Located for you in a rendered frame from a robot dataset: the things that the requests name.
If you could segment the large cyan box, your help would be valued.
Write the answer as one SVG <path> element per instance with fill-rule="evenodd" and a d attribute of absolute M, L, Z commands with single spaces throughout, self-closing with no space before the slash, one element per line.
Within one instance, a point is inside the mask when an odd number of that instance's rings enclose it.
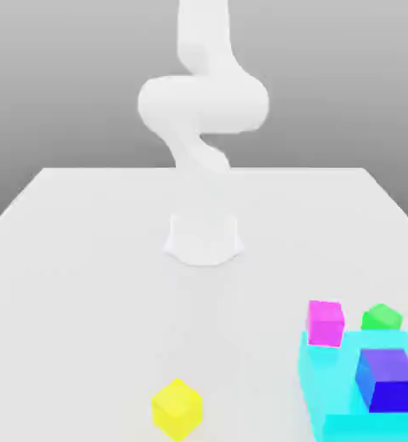
<path fill-rule="evenodd" d="M 408 442 L 408 413 L 367 410 L 355 382 L 362 349 L 401 348 L 407 331 L 346 331 L 339 347 L 309 345 L 301 333 L 298 375 L 316 442 Z"/>

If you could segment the small blue cube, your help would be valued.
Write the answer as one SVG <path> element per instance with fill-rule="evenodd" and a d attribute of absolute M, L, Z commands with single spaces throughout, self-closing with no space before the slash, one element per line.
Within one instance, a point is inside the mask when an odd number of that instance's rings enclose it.
<path fill-rule="evenodd" d="M 355 382 L 369 413 L 408 413 L 408 356 L 404 349 L 362 349 Z"/>

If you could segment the small magenta cube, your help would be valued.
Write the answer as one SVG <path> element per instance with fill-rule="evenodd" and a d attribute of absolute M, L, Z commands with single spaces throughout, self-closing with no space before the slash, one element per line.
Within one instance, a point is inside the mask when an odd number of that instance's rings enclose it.
<path fill-rule="evenodd" d="M 307 344 L 338 348 L 345 319 L 340 302 L 310 300 L 306 320 Z"/>

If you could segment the small yellow cube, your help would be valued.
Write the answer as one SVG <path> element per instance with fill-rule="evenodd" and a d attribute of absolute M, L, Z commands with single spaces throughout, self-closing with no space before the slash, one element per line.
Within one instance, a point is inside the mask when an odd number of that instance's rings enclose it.
<path fill-rule="evenodd" d="M 181 442 L 201 423 L 202 395 L 180 379 L 168 383 L 152 398 L 153 423 L 174 442 Z"/>

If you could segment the small green cube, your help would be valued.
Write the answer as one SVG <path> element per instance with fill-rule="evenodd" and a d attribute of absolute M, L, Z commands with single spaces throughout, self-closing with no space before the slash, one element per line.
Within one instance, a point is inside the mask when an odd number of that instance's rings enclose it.
<path fill-rule="evenodd" d="M 362 315 L 362 330 L 399 330 L 404 316 L 386 304 L 377 304 Z"/>

